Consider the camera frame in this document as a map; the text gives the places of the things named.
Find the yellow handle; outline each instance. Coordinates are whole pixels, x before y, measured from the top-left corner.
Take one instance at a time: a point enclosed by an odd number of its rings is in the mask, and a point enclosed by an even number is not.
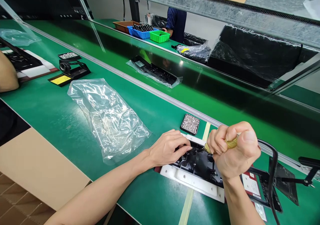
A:
[[[228,149],[231,149],[231,148],[235,148],[237,146],[237,140],[238,140],[238,135],[232,140],[232,141],[226,141],[227,145],[228,145]],[[210,151],[210,148],[208,146],[208,144],[206,143],[205,146],[204,146],[204,150],[207,152],[207,153],[210,153],[212,154],[212,152]]]

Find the plastic bin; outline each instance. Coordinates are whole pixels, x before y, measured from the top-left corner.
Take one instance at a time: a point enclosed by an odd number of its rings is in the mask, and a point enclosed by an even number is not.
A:
[[[140,23],[132,21],[132,20],[131,21],[113,22],[113,24],[117,30],[120,30],[126,34],[129,34],[129,30],[128,30],[127,26],[140,25]]]
[[[157,43],[163,43],[170,39],[170,34],[161,30],[150,31],[150,39]]]
[[[139,30],[135,30],[132,28],[132,26],[128,26],[129,33],[135,37],[141,38],[141,39],[148,39],[150,38],[150,31],[147,32],[140,32]]]

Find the navy shirt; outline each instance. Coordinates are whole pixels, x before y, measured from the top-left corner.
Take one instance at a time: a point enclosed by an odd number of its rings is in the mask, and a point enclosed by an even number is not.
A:
[[[167,29],[173,30],[170,39],[183,44],[184,28],[186,27],[187,12],[168,8]]]

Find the black power cord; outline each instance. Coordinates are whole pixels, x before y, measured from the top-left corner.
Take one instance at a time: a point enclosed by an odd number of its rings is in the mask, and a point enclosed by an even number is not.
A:
[[[123,21],[125,21],[124,17],[126,15],[126,5],[124,4],[124,0],[123,0]]]
[[[271,164],[271,171],[269,171],[270,174],[269,174],[269,182],[268,182],[268,189],[269,189],[269,191],[268,191],[268,200],[269,200],[269,203],[270,203],[270,208],[272,210],[274,219],[276,220],[277,225],[280,225],[276,210],[274,209],[274,204],[273,204],[273,199],[272,199],[272,196],[273,196],[273,182],[274,182],[277,163],[278,163],[278,151],[271,144],[269,144],[269,143],[267,143],[267,142],[265,142],[265,141],[263,141],[261,139],[258,139],[258,142],[263,144],[263,145],[266,145],[268,148],[270,148],[272,150],[273,158],[272,158],[272,164]]]

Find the worker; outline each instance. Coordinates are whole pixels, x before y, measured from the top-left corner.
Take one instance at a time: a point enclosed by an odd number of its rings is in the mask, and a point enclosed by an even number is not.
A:
[[[241,133],[237,147],[227,149],[225,139],[231,141],[237,133]],[[207,143],[222,174],[231,224],[264,224],[240,180],[240,175],[247,171],[261,154],[251,125],[247,122],[230,127],[221,125],[217,130],[211,131]],[[174,163],[191,149],[190,141],[179,130],[165,132],[152,147],[85,187],[49,218],[45,225],[96,224],[112,209],[138,175],[153,167]]]
[[[175,8],[168,8],[167,25],[163,28],[170,34],[170,39],[183,44],[184,28],[186,27],[187,12]]]

